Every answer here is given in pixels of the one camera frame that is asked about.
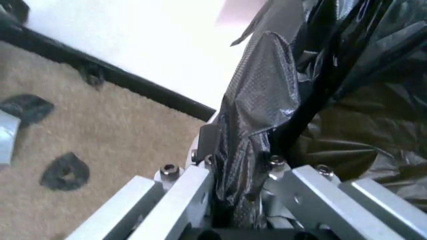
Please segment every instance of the black plastic sheet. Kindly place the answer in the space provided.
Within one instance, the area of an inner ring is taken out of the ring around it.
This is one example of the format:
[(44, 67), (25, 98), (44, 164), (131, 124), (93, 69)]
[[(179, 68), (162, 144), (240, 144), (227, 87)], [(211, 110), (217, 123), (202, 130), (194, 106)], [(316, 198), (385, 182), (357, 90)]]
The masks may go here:
[[(370, 177), (425, 209), (426, 8), (423, 0), (264, 5), (233, 43), (253, 33), (217, 117), (215, 226), (266, 227), (260, 191), (274, 131), (288, 138), (290, 149), (280, 150), (292, 166)], [(322, 97), (328, 104), (311, 104), (320, 90), (332, 91)], [(312, 120), (299, 136), (286, 126), (301, 109)]]

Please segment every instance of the silver metal frame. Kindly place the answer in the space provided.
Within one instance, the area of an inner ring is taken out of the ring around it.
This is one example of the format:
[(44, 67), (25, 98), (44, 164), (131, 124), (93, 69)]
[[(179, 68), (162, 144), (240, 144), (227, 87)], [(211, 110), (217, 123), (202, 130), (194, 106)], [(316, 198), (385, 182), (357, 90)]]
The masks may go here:
[(9, 165), (21, 120), (0, 110), (0, 165)]
[(339, 188), (406, 239), (427, 239), (427, 215), (377, 182), (365, 178)]
[(125, 239), (138, 218), (146, 217), (163, 194), (161, 183), (135, 176), (66, 240)]
[(307, 229), (327, 225), (341, 239), (403, 239), (308, 165), (285, 172), (274, 193)]
[(189, 166), (129, 240), (176, 240), (189, 224), (193, 228), (201, 226), (213, 183), (209, 170)]

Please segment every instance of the black edge trim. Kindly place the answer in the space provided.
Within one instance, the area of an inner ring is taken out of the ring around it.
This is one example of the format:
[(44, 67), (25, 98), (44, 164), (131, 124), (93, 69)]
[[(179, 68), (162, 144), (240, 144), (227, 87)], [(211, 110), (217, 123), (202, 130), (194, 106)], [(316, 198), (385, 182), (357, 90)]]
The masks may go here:
[(97, 64), (104, 69), (106, 81), (205, 122), (215, 113), (214, 109), (206, 105), (2, 18), (1, 14), (0, 41), (54, 62), (67, 63), (77, 70), (85, 64)]

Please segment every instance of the white wall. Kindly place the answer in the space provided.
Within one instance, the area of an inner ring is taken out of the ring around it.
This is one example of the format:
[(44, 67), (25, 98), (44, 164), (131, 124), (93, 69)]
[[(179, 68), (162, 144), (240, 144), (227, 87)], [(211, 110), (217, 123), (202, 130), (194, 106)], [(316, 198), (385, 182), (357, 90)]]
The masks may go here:
[(27, 27), (218, 109), (265, 0), (25, 0)]

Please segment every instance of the beige carpet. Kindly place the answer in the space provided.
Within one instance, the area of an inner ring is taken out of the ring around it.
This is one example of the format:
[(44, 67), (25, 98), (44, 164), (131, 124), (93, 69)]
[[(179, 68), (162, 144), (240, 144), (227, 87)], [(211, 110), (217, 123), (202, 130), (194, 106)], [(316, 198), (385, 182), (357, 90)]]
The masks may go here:
[[(55, 104), (18, 135), (0, 171), (0, 239), (65, 238), (133, 176), (152, 178), (165, 163), (184, 165), (202, 121), (106, 83), (100, 91), (65, 64), (0, 42), (0, 100), (35, 94)], [(80, 189), (39, 185), (46, 166), (72, 151), (90, 168)]]

